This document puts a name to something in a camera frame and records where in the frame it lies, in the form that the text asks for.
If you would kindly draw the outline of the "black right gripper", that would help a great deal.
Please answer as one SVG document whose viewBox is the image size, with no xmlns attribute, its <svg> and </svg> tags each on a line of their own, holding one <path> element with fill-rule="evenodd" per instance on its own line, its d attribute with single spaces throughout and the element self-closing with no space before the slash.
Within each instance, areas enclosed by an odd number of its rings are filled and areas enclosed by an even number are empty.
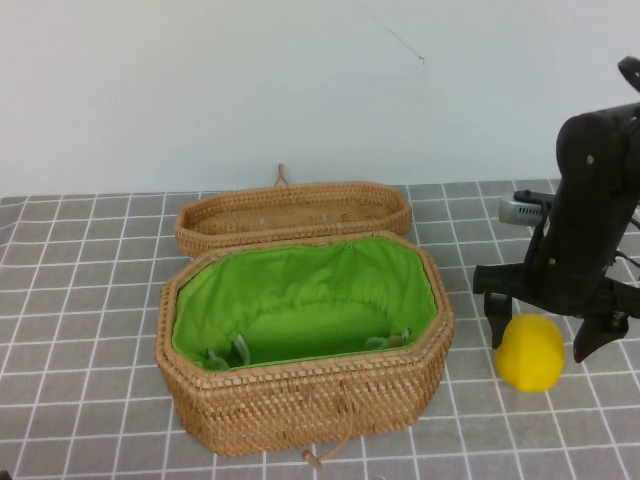
<svg viewBox="0 0 640 480">
<path fill-rule="evenodd" d="M 491 347 L 511 321 L 511 300 L 550 313 L 583 317 L 573 342 L 576 363 L 624 338 L 639 317 L 639 289 L 606 276 L 635 205 L 571 204 L 560 197 L 504 197 L 500 219 L 535 228 L 520 263 L 477 266 L 473 292 L 484 296 Z"/>
</svg>

